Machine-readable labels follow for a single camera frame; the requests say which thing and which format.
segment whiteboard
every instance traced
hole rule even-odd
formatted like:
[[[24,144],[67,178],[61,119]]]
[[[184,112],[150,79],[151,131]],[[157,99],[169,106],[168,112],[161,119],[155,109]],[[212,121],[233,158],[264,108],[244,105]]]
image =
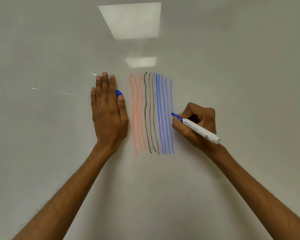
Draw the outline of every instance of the whiteboard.
[[[211,160],[170,133],[171,102],[214,108],[221,144],[300,216],[300,0],[0,0],[0,240],[91,152],[102,72],[125,97],[128,136],[66,240],[271,239]]]

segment person's left hand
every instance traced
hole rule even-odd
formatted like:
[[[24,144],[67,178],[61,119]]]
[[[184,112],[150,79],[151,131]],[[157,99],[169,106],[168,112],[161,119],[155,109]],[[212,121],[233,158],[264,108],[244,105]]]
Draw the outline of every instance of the person's left hand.
[[[91,89],[91,107],[97,144],[111,156],[127,136],[129,124],[124,96],[116,96],[114,75],[110,76],[110,81],[106,72],[96,77],[96,88]]]

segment person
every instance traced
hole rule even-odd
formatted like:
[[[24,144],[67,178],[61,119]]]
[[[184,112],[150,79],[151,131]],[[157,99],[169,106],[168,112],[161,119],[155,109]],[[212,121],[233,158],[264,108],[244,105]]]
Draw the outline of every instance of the person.
[[[96,87],[91,90],[91,107],[96,145],[83,165],[14,240],[63,239],[102,167],[127,136],[129,119],[123,95],[116,97],[115,76],[111,75],[108,80],[104,72],[102,77],[96,77]],[[189,103],[179,116],[195,119],[200,126],[217,133],[212,108]],[[300,218],[245,171],[224,146],[209,142],[176,117],[173,117],[172,127],[217,165],[273,239],[300,239]]]

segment person's left arm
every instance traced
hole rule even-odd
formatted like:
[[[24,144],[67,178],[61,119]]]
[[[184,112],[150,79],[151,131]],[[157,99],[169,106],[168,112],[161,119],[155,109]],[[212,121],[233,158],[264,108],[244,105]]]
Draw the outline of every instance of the person's left arm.
[[[97,143],[87,160],[13,240],[60,240],[107,160],[128,133],[124,97],[116,97],[116,78],[103,73],[91,90],[92,120]]]

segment line drawing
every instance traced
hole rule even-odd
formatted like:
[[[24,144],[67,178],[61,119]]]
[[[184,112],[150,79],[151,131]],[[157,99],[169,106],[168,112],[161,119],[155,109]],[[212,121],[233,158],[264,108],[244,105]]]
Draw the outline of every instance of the line drawing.
[[[173,140],[172,140],[172,132],[171,132],[171,120],[170,120],[170,111],[169,111],[169,93],[168,93],[168,86],[167,86],[167,79],[166,78],[164,80],[164,84],[166,86],[166,93],[167,93],[167,108],[168,108],[168,119],[169,119],[169,132],[170,132],[170,139],[171,139],[171,148],[172,148],[172,152],[174,153],[174,150],[173,150]]]
[[[139,114],[139,119],[140,119],[140,126],[141,126],[141,133],[142,133],[142,139],[143,139],[143,145],[144,149],[146,150],[146,142],[145,142],[145,137],[143,135],[143,126],[142,126],[142,120],[141,120],[141,112],[142,112],[142,103],[143,103],[143,97],[142,97],[142,89],[141,89],[141,73],[139,77],[139,88],[140,88],[140,93],[141,93],[141,106],[140,106],[140,114]]]
[[[151,129],[151,91],[150,91],[150,73],[149,73],[149,124],[150,124],[150,137],[151,137],[151,142],[152,142],[152,146],[154,151],[156,152],[155,146],[153,144],[153,139],[152,139],[152,129]],[[153,127],[155,126],[155,98],[154,98],[154,92],[153,92],[153,76],[155,75],[155,73],[152,74],[152,79],[151,79],[151,84],[152,84],[152,97],[153,97]]]
[[[147,134],[147,140],[148,140],[149,150],[150,150],[150,153],[152,153],[151,152],[150,143],[149,143],[148,129],[147,129],[147,119],[146,119],[146,108],[147,108],[147,85],[146,85],[146,78],[145,78],[146,74],[147,74],[147,72],[143,76],[143,80],[144,80],[144,93],[145,93],[144,124],[145,124],[145,132]]]
[[[139,116],[139,113],[138,113],[139,92],[138,92],[138,85],[137,85],[137,81],[136,81],[136,75],[134,76],[134,83],[136,84],[136,123],[138,125],[139,143],[140,143],[141,151],[143,151],[142,145],[141,145],[140,132],[139,132],[139,117],[138,117]]]
[[[160,128],[160,113],[159,113],[159,99],[158,99],[158,73],[156,73],[156,75],[155,75],[155,87],[156,87],[156,92],[157,92],[157,109],[158,109],[159,134],[160,134],[160,140],[161,140],[162,153],[164,153],[164,147],[163,147],[162,136],[161,136],[161,128]]]
[[[130,85],[131,85],[131,93],[132,93],[132,104],[133,104],[133,109],[132,109],[132,130],[133,130],[133,141],[134,141],[134,148],[136,149],[136,155],[138,156],[138,150],[137,150],[137,145],[136,145],[136,133],[134,131],[134,96],[133,96],[133,86],[131,82],[131,77],[133,74],[130,75],[129,80],[130,80]]]
[[[166,147],[166,135],[164,134],[164,118],[162,114],[162,107],[161,107],[161,94],[160,94],[160,74],[159,74],[159,80],[158,80],[158,88],[159,88],[159,105],[160,105],[160,116],[161,116],[161,128],[162,128],[162,134],[163,134],[163,141],[164,141],[164,149],[162,148],[162,153],[167,154],[167,147]]]
[[[172,78],[170,79],[170,102],[171,102],[171,112],[173,113],[173,104],[172,104]],[[169,115],[169,124],[170,124],[171,147],[172,147],[172,153],[174,154],[173,139],[172,139],[172,132],[171,132],[171,123],[170,123],[169,105],[168,105],[168,115]]]
[[[162,88],[162,98],[163,98],[163,111],[164,111],[164,120],[166,122],[166,133],[167,133],[167,141],[168,141],[168,152],[170,154],[170,143],[169,143],[169,134],[168,134],[168,122],[167,122],[167,111],[166,111],[166,100],[164,98],[164,76],[162,75],[161,77],[161,88]]]

